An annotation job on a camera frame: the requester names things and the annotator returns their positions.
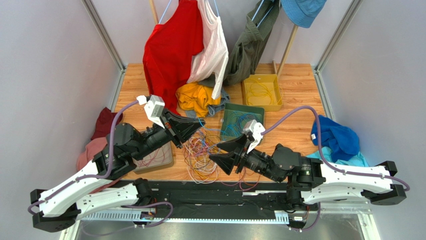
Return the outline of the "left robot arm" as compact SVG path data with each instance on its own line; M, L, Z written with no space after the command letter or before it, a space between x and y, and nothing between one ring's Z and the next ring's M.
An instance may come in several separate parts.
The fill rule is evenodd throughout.
M200 119L177 115L166 108L156 95L140 95L131 105L143 106L152 126L138 131L115 117L107 144L81 170L51 189L30 193L28 212L33 227L55 233L96 212L115 208L152 208L153 191L146 179L109 189L136 168L140 161L161 147L172 143L181 148L204 124Z

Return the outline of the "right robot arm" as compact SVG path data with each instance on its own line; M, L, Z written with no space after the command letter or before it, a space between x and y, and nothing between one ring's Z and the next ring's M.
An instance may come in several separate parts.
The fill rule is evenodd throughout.
M286 181L283 203L291 210L327 201L369 201L393 206L405 200L411 189L396 177L398 170L393 161L360 167L331 163L323 155L303 156L282 144L275 146L272 155L257 150L272 130L252 120L239 137L219 143L221 153L209 158L227 175L246 168L276 183Z

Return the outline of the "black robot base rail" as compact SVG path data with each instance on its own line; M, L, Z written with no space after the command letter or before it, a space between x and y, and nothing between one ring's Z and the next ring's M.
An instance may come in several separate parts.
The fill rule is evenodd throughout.
M120 180L110 190L135 180ZM133 221L137 227L155 227L168 218L231 218L271 219L275 211L286 212L290 228L306 229L303 212L319 212L323 202L358 203L365 201L323 201L319 205L289 209L284 203L287 183L258 183L251 188L238 189L236 184L196 184L189 181L149 181L154 207L114 207L111 209L143 210L142 217L150 221Z

